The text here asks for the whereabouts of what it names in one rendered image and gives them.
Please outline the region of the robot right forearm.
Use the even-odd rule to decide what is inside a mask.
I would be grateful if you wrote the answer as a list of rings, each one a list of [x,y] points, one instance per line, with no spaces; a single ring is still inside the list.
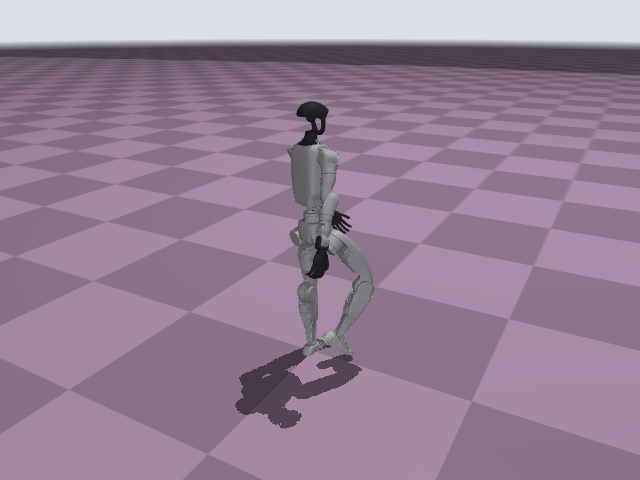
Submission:
[[[317,236],[321,236],[321,246],[327,247],[330,243],[330,234],[332,219],[335,214],[336,207],[339,203],[339,197],[336,193],[330,193],[327,195],[323,207],[319,209],[319,221],[316,229]],[[315,243],[316,243],[315,238]]]

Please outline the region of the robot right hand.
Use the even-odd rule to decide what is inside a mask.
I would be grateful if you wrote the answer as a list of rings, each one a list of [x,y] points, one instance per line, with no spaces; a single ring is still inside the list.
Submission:
[[[329,268],[328,254],[326,253],[326,250],[329,249],[329,245],[327,247],[321,246],[321,236],[317,236],[315,248],[317,249],[317,252],[313,259],[313,265],[311,267],[311,270],[305,274],[307,276],[310,275],[309,277],[312,279],[321,278],[322,276],[324,276],[325,271],[327,271]]]

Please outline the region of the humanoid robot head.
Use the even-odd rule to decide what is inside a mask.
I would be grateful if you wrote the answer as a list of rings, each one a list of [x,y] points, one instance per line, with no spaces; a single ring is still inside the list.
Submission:
[[[304,138],[297,145],[307,146],[317,144],[315,139],[317,139],[317,135],[322,135],[325,131],[325,119],[327,114],[328,108],[323,104],[314,101],[306,102],[298,108],[296,115],[298,117],[306,117],[307,121],[311,122],[312,129],[305,131]],[[317,129],[315,122],[316,118],[321,120],[320,130]]]

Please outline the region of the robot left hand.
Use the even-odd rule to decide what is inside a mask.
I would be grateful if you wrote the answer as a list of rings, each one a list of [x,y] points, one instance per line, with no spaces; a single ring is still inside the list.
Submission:
[[[343,222],[346,226],[348,226],[348,227],[350,227],[350,228],[351,228],[352,226],[351,226],[351,225],[349,225],[348,223],[346,223],[346,222],[342,219],[342,217],[341,217],[341,216],[343,216],[343,217],[345,217],[345,218],[347,218],[347,219],[350,219],[350,217],[349,217],[349,216],[347,216],[347,215],[345,215],[345,214],[342,214],[342,213],[339,213],[338,211],[336,211],[336,210],[335,210],[335,214],[334,214],[333,219],[332,219],[332,226],[333,226],[333,228],[334,228],[334,229],[336,229],[336,230],[338,230],[338,229],[339,229],[342,233],[346,234],[346,232],[345,232],[343,229],[345,229],[346,231],[350,231],[350,230],[349,230],[349,229],[347,229],[347,228],[346,228],[346,227],[345,227],[341,222]],[[340,227],[338,224],[339,224],[343,229],[341,229],[341,227]],[[335,225],[337,226],[337,228],[338,228],[338,229],[336,228],[336,226],[335,226]]]

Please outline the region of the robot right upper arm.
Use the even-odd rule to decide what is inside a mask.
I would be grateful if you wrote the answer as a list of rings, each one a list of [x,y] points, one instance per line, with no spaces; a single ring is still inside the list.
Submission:
[[[327,195],[335,193],[332,188],[336,181],[339,155],[335,151],[319,148],[318,163],[321,166],[321,202],[324,204]]]

